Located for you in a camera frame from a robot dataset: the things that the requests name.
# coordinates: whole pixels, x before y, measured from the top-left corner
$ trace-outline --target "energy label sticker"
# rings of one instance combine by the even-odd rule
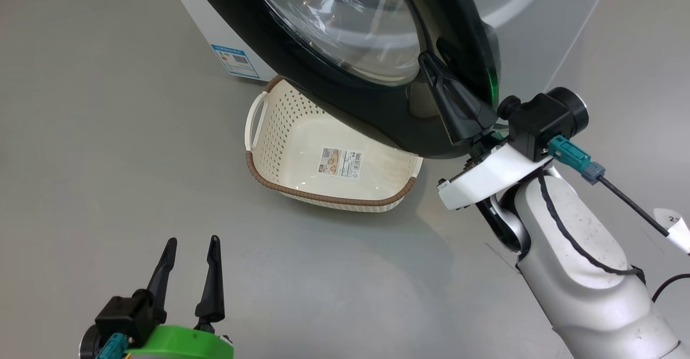
[[[211,47],[229,73],[244,77],[259,77],[244,51],[218,45],[211,45]]]
[[[323,148],[319,173],[357,179],[362,172],[362,153],[352,150]]]

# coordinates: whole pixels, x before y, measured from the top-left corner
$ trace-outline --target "teal connector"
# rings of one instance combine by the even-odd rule
[[[128,348],[127,337],[123,334],[113,334],[98,352],[96,359],[121,359]]]
[[[557,135],[549,141],[549,155],[577,170],[580,174],[592,162],[592,157],[589,154],[562,135]]]

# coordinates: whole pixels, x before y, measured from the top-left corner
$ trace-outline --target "teal cable connector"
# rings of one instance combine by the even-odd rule
[[[98,352],[96,359],[121,359],[128,347],[125,335],[113,334],[106,342],[106,345],[103,346],[101,352]]]
[[[591,155],[577,147],[565,136],[557,135],[549,141],[549,155],[559,162],[577,170],[589,184],[596,184],[606,169],[599,163],[592,162]]]

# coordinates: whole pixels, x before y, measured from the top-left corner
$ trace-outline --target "washing machine door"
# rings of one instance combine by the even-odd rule
[[[448,95],[449,108],[467,107],[455,104],[456,92],[433,88],[449,76],[430,72],[434,63],[457,80],[461,96],[488,108],[497,101],[498,44],[473,0],[208,1],[310,100],[411,153],[458,157],[471,143],[454,140],[444,126],[434,95]]]

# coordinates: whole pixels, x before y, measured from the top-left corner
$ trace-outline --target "gray connector nut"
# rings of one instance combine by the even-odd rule
[[[602,167],[598,162],[590,162],[580,174],[589,184],[594,185],[599,182],[598,178],[603,176],[604,172],[606,172],[605,167]]]

